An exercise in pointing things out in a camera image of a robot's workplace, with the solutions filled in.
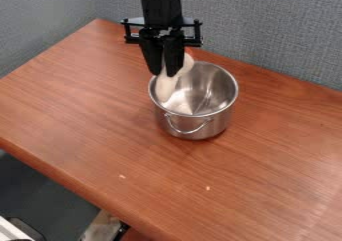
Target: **pot handle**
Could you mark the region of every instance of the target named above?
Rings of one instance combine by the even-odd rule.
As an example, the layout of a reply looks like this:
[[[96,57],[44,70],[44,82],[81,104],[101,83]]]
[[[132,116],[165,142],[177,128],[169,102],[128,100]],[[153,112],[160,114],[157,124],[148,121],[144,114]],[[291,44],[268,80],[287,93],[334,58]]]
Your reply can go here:
[[[203,129],[203,127],[212,121],[212,118],[205,118],[205,121],[203,122],[203,124],[201,124],[196,129],[193,129],[193,130],[191,130],[191,131],[181,131],[181,130],[179,130],[179,129],[173,126],[173,124],[172,124],[172,121],[171,121],[171,114],[165,113],[165,114],[164,114],[164,117],[165,117],[167,123],[168,123],[169,127],[172,128],[172,130],[173,130],[175,132],[180,133],[180,134],[192,134],[192,133],[197,132],[197,131],[199,131],[200,129]]]

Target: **wooden table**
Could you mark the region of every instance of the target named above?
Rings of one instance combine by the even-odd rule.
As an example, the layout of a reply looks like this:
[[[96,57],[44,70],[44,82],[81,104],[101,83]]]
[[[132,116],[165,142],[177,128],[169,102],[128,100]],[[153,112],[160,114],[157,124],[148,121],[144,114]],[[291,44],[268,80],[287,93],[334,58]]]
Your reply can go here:
[[[193,54],[240,85],[215,139],[157,128],[139,47],[96,20],[0,80],[0,147],[153,240],[342,240],[342,93]]]

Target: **pot rim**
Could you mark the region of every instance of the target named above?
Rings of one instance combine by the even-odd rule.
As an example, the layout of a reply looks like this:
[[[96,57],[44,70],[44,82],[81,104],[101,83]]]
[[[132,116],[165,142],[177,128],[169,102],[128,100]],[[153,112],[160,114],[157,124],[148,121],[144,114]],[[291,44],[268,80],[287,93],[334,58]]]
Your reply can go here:
[[[239,85],[238,85],[238,82],[236,82],[236,79],[235,77],[232,76],[232,74],[223,68],[220,67],[219,65],[214,64],[214,63],[209,63],[209,62],[205,62],[205,61],[196,61],[196,63],[205,63],[205,64],[209,64],[209,65],[214,65],[215,67],[218,67],[226,75],[228,75],[232,83],[234,83],[234,86],[235,86],[235,93],[234,93],[234,97],[230,101],[230,103],[219,110],[211,112],[211,113],[207,113],[207,114],[199,114],[199,115],[187,115],[187,114],[181,114],[179,112],[175,112],[167,108],[163,107],[163,105],[155,100],[153,96],[152,96],[152,92],[151,92],[151,86],[152,86],[152,83],[155,82],[156,80],[156,76],[152,76],[151,80],[149,80],[149,83],[148,83],[148,95],[149,95],[149,98],[153,102],[153,104],[161,109],[164,110],[167,113],[169,113],[171,115],[175,115],[175,116],[180,116],[180,117],[188,117],[188,118],[200,118],[200,117],[209,117],[209,116],[214,116],[216,114],[219,114],[220,112],[223,112],[226,109],[228,109],[232,104],[235,103],[236,101],[236,98],[238,98],[238,95],[239,95]]]

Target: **stainless steel pot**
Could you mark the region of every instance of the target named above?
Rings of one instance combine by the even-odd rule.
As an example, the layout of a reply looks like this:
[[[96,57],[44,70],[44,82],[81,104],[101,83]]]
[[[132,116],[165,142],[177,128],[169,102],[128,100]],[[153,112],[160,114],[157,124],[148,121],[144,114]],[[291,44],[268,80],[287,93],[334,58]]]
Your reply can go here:
[[[238,83],[222,67],[196,62],[192,70],[179,78],[167,102],[157,99],[155,86],[156,77],[152,77],[149,97],[155,116],[171,135],[200,140],[224,131],[238,97]]]

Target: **gray wall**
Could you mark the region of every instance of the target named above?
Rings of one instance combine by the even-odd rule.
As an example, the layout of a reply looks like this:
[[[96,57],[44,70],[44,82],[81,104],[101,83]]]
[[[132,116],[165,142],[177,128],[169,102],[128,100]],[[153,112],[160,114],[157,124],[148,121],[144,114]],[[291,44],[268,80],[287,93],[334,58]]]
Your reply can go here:
[[[95,0],[0,0],[0,77],[95,16]]]
[[[97,0],[112,21],[139,0]],[[204,21],[204,49],[342,90],[342,0],[183,0]]]

